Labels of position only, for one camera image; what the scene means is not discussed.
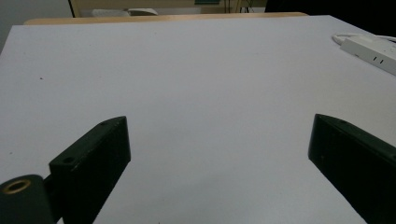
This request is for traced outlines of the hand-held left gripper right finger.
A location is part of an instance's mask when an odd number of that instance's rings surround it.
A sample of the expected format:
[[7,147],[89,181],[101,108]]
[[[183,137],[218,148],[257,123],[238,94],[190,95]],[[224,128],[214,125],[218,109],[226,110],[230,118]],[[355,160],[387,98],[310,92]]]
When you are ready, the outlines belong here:
[[308,158],[368,224],[396,224],[396,147],[316,114]]

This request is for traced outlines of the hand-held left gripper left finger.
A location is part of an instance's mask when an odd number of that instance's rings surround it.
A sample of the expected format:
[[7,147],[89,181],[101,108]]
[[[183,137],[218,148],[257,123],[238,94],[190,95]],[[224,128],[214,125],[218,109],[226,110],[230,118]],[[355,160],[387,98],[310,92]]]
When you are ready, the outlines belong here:
[[131,161],[127,118],[100,122],[49,163],[64,224],[92,224]]

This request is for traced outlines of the white power strip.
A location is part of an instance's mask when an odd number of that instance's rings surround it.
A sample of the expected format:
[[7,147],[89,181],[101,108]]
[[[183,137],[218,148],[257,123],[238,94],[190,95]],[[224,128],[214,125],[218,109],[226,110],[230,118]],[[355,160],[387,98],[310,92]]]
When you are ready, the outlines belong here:
[[396,43],[367,35],[343,41],[341,50],[396,76]]

